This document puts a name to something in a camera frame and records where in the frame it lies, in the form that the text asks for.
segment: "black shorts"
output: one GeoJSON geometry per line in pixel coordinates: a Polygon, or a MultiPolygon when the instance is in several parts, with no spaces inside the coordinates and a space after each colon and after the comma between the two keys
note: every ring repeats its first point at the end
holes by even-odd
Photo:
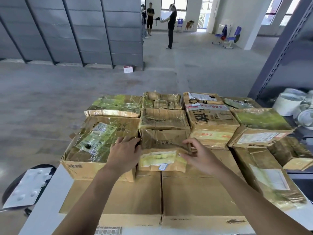
{"type": "Polygon", "coordinates": [[[147,19],[147,29],[152,29],[153,19],[147,19]]]}

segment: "table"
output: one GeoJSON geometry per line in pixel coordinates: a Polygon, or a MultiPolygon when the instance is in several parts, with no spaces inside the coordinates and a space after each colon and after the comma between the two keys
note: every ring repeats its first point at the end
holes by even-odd
{"type": "MultiPolygon", "coordinates": [[[[41,198],[37,202],[33,212],[30,214],[25,225],[21,229],[19,235],[33,235],[44,234],[50,235],[60,224],[65,217],[64,214],[59,214],[59,210],[63,204],[64,199],[70,190],[73,179],[60,165],[47,188],[43,192],[41,198]]],[[[286,212],[293,219],[298,221],[304,227],[309,230],[313,230],[313,205],[308,203],[301,209],[293,209],[286,212]]],[[[254,233],[250,225],[241,228],[239,231],[195,231],[195,230],[180,230],[161,227],[134,227],[124,228],[122,230],[123,235],[157,235],[157,234],[170,234],[170,235],[187,235],[187,234],[247,234],[254,233]]]]}

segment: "person wearing black shorts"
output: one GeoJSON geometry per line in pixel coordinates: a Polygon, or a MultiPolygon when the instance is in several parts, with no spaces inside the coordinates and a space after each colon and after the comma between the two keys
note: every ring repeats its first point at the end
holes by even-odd
{"type": "Polygon", "coordinates": [[[177,16],[177,11],[176,7],[174,4],[170,5],[170,11],[172,11],[170,17],[166,18],[165,20],[161,20],[160,22],[166,22],[167,23],[167,28],[168,28],[168,46],[166,47],[167,49],[172,49],[173,45],[173,33],[174,33],[174,28],[175,28],[175,21],[176,21],[176,16],[177,16]]]}
{"type": "Polygon", "coordinates": [[[148,19],[147,19],[147,30],[148,36],[151,36],[151,29],[153,24],[153,16],[154,16],[154,9],[152,8],[152,2],[149,3],[149,8],[147,9],[148,19]]]}

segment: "small white box on floor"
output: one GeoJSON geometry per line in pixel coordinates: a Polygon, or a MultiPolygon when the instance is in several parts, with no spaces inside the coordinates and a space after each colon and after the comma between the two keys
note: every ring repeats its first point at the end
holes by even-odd
{"type": "Polygon", "coordinates": [[[124,66],[124,73],[132,73],[133,67],[132,66],[124,66]]]}

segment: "black pants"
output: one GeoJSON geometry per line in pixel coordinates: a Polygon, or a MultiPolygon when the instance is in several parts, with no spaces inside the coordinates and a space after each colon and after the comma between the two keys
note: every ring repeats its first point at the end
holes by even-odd
{"type": "Polygon", "coordinates": [[[173,45],[173,31],[171,29],[168,29],[168,47],[172,48],[173,45]]]}

